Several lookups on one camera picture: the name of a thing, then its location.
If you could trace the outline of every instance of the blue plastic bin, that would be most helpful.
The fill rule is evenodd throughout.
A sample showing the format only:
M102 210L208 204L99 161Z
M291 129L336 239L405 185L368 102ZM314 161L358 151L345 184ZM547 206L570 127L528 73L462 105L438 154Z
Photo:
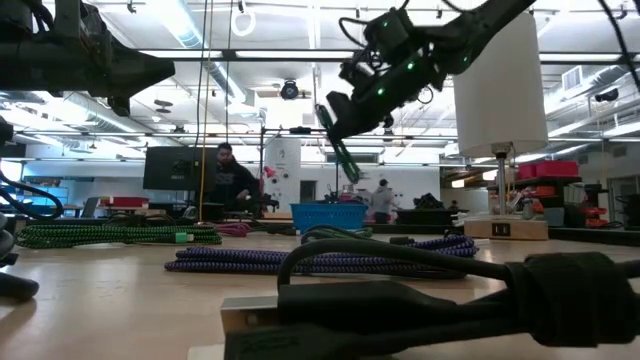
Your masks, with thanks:
M345 230L361 229L367 206L361 204L291 204L293 225L300 233L315 225L331 225Z

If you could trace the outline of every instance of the black hoodie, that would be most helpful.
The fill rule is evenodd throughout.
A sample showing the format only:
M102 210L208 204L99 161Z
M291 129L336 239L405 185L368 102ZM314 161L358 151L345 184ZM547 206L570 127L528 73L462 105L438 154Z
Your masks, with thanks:
M251 172L232 159L227 164L218 163L214 190L209 194L211 202L225 205L233 204L236 197L243 190L249 190L251 197L256 199L259 183Z

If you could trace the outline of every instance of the person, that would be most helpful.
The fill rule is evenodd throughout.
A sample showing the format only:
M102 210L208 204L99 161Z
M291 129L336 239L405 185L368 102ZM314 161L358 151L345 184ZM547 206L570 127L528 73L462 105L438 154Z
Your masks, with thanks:
M247 197L257 199L259 182L251 172L240 165L233 156L233 148L229 143L218 145L216 155L218 165L216 169L215 187L209 194L209 201L224 204L225 210L247 209Z
M458 201L451 200L451 205L449 206L449 210L458 211L460 208L458 207Z
M380 180L379 187L371 196L371 208L373 209L373 218L376 224L388 224L391 216L391 208L395 207L393 201L393 193L387 187L389 182L385 179Z

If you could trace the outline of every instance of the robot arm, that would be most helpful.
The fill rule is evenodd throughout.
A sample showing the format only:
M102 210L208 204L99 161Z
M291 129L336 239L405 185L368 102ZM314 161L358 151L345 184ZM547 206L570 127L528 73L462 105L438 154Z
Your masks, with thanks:
M353 85L351 97L327 95L337 121L328 130L332 142L371 131L391 111L416 100L420 90L442 90L447 75L463 73L504 26L535 0L489 0L464 11L444 26L414 27L405 9L392 8L369 22L364 51L342 64L340 77ZM384 73L363 67L368 53L377 53ZM326 111L319 116L326 117Z
M55 19L41 0L3 0L0 33L3 90L88 91L128 116L131 96L175 74L172 61L122 45L80 0L57 0Z

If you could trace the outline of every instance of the hand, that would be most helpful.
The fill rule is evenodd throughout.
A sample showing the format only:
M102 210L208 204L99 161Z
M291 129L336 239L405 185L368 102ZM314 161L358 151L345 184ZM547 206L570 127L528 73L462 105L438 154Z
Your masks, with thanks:
M247 196L249 196L249 190L244 189L240 192L240 194L238 194L238 196L236 196L237 200L246 200Z

